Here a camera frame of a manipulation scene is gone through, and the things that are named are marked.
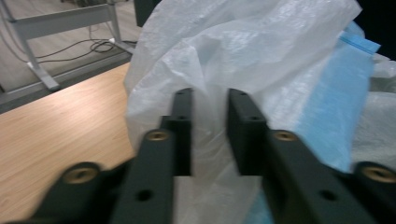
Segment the blue plastic sheet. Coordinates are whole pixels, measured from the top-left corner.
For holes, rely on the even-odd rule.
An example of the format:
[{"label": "blue plastic sheet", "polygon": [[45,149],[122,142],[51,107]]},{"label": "blue plastic sheet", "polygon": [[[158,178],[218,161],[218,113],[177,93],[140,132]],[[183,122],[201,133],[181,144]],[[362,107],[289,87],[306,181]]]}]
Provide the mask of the blue plastic sheet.
[{"label": "blue plastic sheet", "polygon": [[[353,134],[374,71],[373,54],[379,48],[362,37],[358,28],[353,22],[340,35],[293,129],[323,163],[344,172],[349,171]],[[272,222],[261,192],[245,223]]]}]

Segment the white plastic bag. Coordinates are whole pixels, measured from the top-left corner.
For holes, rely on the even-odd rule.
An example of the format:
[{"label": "white plastic bag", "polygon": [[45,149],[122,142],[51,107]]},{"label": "white plastic bag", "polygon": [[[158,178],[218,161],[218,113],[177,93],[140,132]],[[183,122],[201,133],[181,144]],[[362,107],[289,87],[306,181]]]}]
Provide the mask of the white plastic bag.
[{"label": "white plastic bag", "polygon": [[249,92],[273,129],[301,116],[350,0],[165,0],[148,19],[125,79],[131,141],[194,89],[193,177],[177,179],[176,223],[241,223],[260,186],[236,171],[224,135],[226,92]]}]

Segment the gray floor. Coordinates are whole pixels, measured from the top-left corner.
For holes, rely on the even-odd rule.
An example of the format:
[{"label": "gray floor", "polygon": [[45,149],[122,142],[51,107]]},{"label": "gray floor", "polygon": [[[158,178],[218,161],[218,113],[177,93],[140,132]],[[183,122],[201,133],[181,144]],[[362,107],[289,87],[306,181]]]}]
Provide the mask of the gray floor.
[{"label": "gray floor", "polygon": [[[31,17],[36,15],[50,14],[54,12],[78,8],[72,1],[61,3],[58,0],[7,0],[7,3],[16,18]],[[117,3],[117,12],[120,24],[120,31],[123,40],[137,40],[141,28],[136,26],[134,16],[133,1]],[[6,34],[5,23],[0,22],[0,29]],[[92,38],[111,38],[105,23],[92,26]],[[8,43],[12,44],[9,36],[6,36]],[[58,49],[70,46],[80,40],[89,38],[89,28],[81,28],[57,35],[48,35],[29,41],[36,56],[46,55]],[[90,50],[91,42],[86,42],[75,46],[67,51],[46,58],[46,60],[58,60],[74,58]],[[0,44],[0,85],[3,91],[15,91],[24,86],[38,81],[38,78],[29,70],[26,63],[18,61],[6,48],[4,43]],[[92,63],[105,57],[121,53],[120,49],[114,48],[107,53],[92,53],[86,57],[71,61],[58,63],[42,63],[41,65],[52,75],[56,76],[65,71],[77,68],[87,63]]]}]

